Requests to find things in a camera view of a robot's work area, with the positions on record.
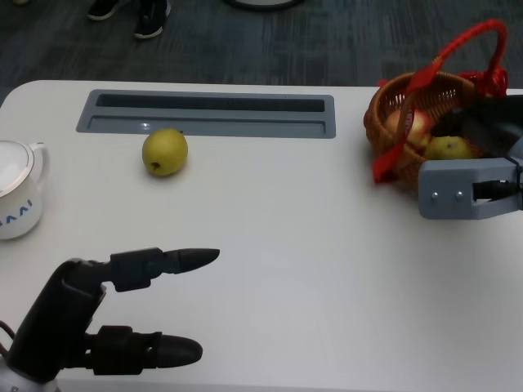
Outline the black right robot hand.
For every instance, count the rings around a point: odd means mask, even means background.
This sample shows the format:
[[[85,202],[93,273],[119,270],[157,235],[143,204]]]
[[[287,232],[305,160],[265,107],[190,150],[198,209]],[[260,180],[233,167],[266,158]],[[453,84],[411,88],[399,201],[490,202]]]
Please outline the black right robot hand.
[[[444,114],[436,137],[458,136],[492,157],[522,158],[522,96],[483,98]]]

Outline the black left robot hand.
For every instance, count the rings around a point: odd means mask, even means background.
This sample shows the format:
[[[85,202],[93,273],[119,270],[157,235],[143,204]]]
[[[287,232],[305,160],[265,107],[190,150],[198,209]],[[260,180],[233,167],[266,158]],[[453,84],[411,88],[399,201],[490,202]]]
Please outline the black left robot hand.
[[[129,326],[103,326],[87,333],[105,296],[148,288],[161,274],[183,274],[215,261],[212,248],[164,252],[154,247],[111,255],[109,261],[69,260],[48,279],[2,355],[23,378],[46,384],[64,368],[91,369],[97,376],[139,375],[145,369],[178,368],[198,362],[202,346],[162,332],[138,333]]]

